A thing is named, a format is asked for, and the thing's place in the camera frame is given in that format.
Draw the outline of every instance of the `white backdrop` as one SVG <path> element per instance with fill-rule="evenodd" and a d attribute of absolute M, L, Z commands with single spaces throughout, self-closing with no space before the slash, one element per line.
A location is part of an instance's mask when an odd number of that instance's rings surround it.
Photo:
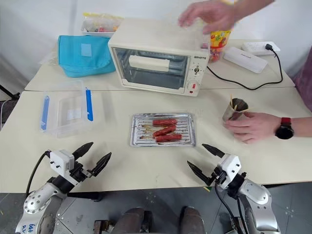
<path fill-rule="evenodd" d="M 83 12 L 155 18 L 176 23 L 193 0 L 0 0 L 0 56 L 11 66 L 0 83 L 20 91 L 54 47 L 59 35 L 80 35 Z M 312 0 L 277 0 L 241 20 L 232 39 L 272 40 L 281 48 L 289 75 L 302 65 L 312 45 Z"/>

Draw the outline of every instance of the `human hand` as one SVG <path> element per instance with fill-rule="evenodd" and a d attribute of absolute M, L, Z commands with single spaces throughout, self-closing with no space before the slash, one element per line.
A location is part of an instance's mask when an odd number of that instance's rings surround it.
<path fill-rule="evenodd" d="M 225 127 L 246 144 L 274 136 L 281 124 L 281 118 L 266 113 L 249 112 L 245 116 L 248 119 L 226 121 Z"/>
<path fill-rule="evenodd" d="M 203 28 L 204 34 L 211 31 L 230 30 L 240 19 L 236 13 L 235 5 L 229 5 L 219 0 L 210 0 L 189 5 L 180 15 L 179 25 L 181 27 L 190 26 L 197 17 L 208 23 Z"/>

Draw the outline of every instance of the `oven door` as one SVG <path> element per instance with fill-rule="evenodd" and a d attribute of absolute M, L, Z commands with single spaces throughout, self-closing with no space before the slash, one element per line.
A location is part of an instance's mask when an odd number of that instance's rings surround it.
<path fill-rule="evenodd" d="M 184 93 L 188 56 L 113 48 L 122 83 L 136 88 Z"/>

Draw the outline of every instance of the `metal tray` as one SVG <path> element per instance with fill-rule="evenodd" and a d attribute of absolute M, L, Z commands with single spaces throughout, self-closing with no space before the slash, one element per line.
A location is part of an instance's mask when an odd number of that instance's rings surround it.
<path fill-rule="evenodd" d="M 182 139 L 171 142 L 156 142 L 153 132 L 164 126 L 153 126 L 154 119 L 175 118 L 177 120 L 175 134 L 182 134 Z M 133 147 L 148 146 L 195 146 L 195 129 L 190 113 L 146 113 L 136 114 L 132 119 L 130 145 Z"/>

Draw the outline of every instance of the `person's arm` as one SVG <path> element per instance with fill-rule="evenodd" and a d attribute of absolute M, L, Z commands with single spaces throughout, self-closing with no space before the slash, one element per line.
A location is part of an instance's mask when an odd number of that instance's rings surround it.
<path fill-rule="evenodd" d="M 235 4 L 227 4 L 221 0 L 195 2 L 180 15 L 179 25 L 190 26 L 197 17 L 208 23 L 203 28 L 203 33 L 211 31 L 230 30 L 234 24 L 274 0 L 240 0 Z"/>
<path fill-rule="evenodd" d="M 266 113 L 245 113 L 248 119 L 228 120 L 225 127 L 234 137 L 249 144 L 275 135 L 281 118 Z M 312 137 L 312 117 L 292 118 L 295 137 Z"/>

